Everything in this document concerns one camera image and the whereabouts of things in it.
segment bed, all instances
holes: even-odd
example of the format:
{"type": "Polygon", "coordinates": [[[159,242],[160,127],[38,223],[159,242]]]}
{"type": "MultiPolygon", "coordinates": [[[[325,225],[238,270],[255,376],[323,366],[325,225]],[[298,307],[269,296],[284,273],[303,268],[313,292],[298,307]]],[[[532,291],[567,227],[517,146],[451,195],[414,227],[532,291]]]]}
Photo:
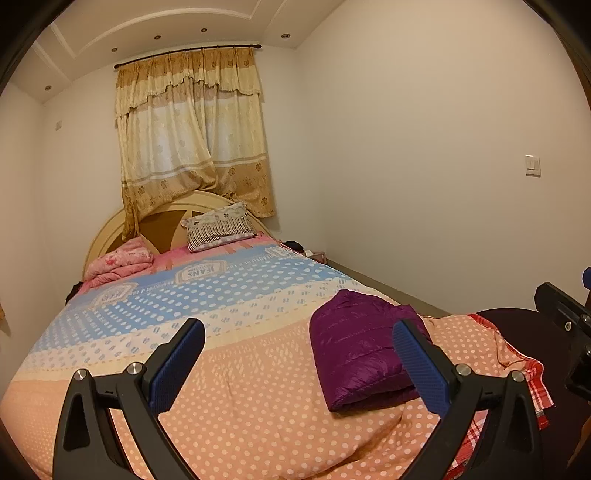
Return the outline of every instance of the bed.
{"type": "MultiPolygon", "coordinates": [[[[41,479],[51,478],[54,438],[72,373],[121,372],[145,361],[188,317],[206,327],[206,346],[173,408],[159,419],[202,480],[399,478],[437,424],[419,399],[372,411],[328,411],[310,346],[312,313],[339,290],[380,296],[341,272],[281,246],[258,220],[257,237],[191,254],[178,223],[228,200],[195,192],[140,224],[155,252],[150,271],[76,296],[18,370],[0,416],[41,479]]],[[[119,246],[123,212],[90,246],[91,260],[119,246]]],[[[455,363],[506,375],[520,369],[543,423],[551,400],[540,364],[508,345],[478,316],[425,317],[433,342],[455,363]]],[[[113,419],[128,459],[151,478],[122,415],[113,419]]],[[[449,478],[469,458],[479,413],[449,478]]]]}

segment purple jacket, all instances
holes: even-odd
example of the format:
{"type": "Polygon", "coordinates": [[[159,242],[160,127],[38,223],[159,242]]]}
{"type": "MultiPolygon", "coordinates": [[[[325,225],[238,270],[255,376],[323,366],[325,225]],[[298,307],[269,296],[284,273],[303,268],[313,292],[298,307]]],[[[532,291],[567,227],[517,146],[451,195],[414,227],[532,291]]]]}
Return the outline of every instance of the purple jacket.
{"type": "Polygon", "coordinates": [[[340,290],[310,321],[310,342],[330,411],[385,408],[418,394],[392,345],[392,328],[411,319],[431,341],[410,305],[340,290]]]}

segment curtain rod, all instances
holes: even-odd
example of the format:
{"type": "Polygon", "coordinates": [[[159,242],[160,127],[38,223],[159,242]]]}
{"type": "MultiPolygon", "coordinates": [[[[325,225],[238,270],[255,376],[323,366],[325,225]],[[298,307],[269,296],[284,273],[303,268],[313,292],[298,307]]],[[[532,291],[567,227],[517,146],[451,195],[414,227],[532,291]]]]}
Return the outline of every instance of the curtain rod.
{"type": "Polygon", "coordinates": [[[133,62],[136,62],[136,61],[147,60],[147,59],[151,59],[153,57],[159,57],[160,55],[169,55],[171,53],[179,53],[179,52],[182,52],[182,51],[207,50],[208,48],[234,48],[234,47],[261,48],[262,45],[260,43],[257,43],[257,44],[250,44],[250,45],[211,45],[209,47],[182,48],[181,50],[171,50],[171,51],[165,51],[165,52],[162,52],[162,53],[155,53],[154,55],[148,55],[147,57],[140,57],[140,58],[135,59],[135,60],[125,61],[123,63],[117,63],[117,64],[115,64],[115,67],[113,67],[113,68],[115,70],[117,70],[119,67],[122,67],[123,65],[129,65],[130,63],[133,63],[133,62]]]}

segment arched headboard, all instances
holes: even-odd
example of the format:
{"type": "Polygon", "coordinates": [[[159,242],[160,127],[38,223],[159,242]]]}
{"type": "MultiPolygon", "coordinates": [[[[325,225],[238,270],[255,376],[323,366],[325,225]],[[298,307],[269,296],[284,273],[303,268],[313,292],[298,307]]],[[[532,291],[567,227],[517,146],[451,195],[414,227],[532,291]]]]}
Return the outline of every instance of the arched headboard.
{"type": "MultiPolygon", "coordinates": [[[[196,190],[157,208],[139,223],[139,232],[152,251],[164,253],[187,244],[187,232],[180,225],[181,220],[231,204],[232,202],[224,197],[196,190]]],[[[248,216],[257,231],[273,237],[258,218],[250,212],[248,216]]],[[[121,233],[124,222],[125,212],[120,210],[100,229],[86,255],[82,276],[95,258],[123,244],[121,233]]]]}

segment metal screw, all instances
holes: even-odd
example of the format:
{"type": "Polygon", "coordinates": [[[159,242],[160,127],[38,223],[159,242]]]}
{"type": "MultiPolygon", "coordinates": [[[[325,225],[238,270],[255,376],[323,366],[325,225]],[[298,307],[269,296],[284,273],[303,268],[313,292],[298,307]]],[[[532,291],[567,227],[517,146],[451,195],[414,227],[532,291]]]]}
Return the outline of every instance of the metal screw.
{"type": "Polygon", "coordinates": [[[467,377],[472,373],[472,369],[466,364],[457,364],[456,372],[458,372],[463,377],[467,377]]]}
{"type": "Polygon", "coordinates": [[[76,372],[74,373],[74,380],[84,380],[86,378],[86,374],[88,373],[88,370],[85,370],[84,368],[80,368],[79,370],[76,370],[76,372]]]}
{"type": "Polygon", "coordinates": [[[143,367],[144,367],[144,364],[141,364],[139,362],[134,362],[134,363],[128,365],[127,373],[129,373],[131,375],[137,375],[138,373],[140,373],[142,371],[143,367]]]}
{"type": "Polygon", "coordinates": [[[511,378],[516,382],[523,382],[523,380],[525,380],[524,374],[521,373],[519,370],[513,370],[511,372],[511,378]]]}

